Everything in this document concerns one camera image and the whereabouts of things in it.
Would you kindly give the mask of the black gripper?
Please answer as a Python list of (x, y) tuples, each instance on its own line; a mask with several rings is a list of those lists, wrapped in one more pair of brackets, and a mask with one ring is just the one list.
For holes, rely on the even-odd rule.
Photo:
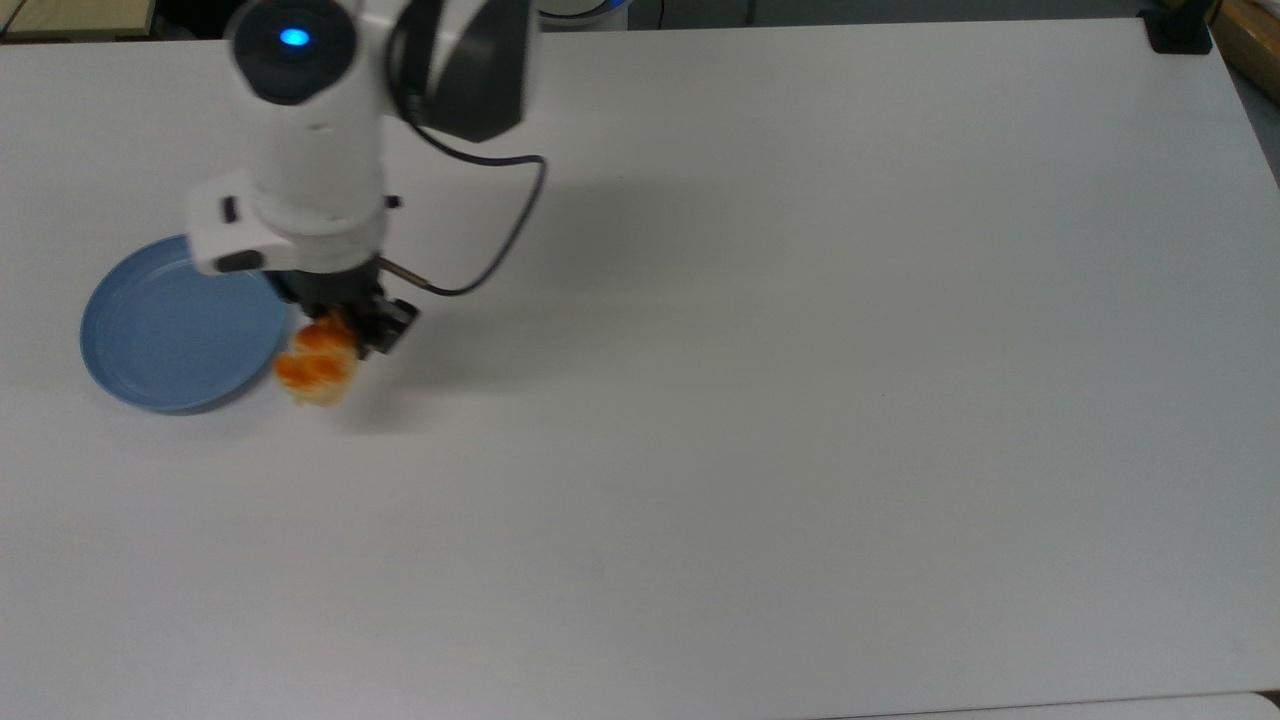
[(335, 273), (273, 270), (268, 282), (276, 296), (308, 318), (329, 311), (348, 319), (358, 360), (389, 354), (417, 320), (419, 309), (402, 299), (389, 299), (380, 282), (381, 256)]

